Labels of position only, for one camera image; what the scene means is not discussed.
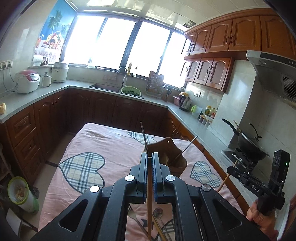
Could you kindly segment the person's right hand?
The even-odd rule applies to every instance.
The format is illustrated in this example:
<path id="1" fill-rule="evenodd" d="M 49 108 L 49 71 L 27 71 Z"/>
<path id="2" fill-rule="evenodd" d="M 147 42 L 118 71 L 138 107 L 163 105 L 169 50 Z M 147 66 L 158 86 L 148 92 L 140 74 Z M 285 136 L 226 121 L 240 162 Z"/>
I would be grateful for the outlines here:
<path id="1" fill-rule="evenodd" d="M 246 218 L 249 221 L 254 221 L 260 230 L 266 234 L 270 240 L 277 240 L 278 231 L 275 229 L 275 214 L 271 213 L 269 216 L 265 216 L 259 212 L 257 208 L 258 200 L 255 200 L 247 211 Z"/>

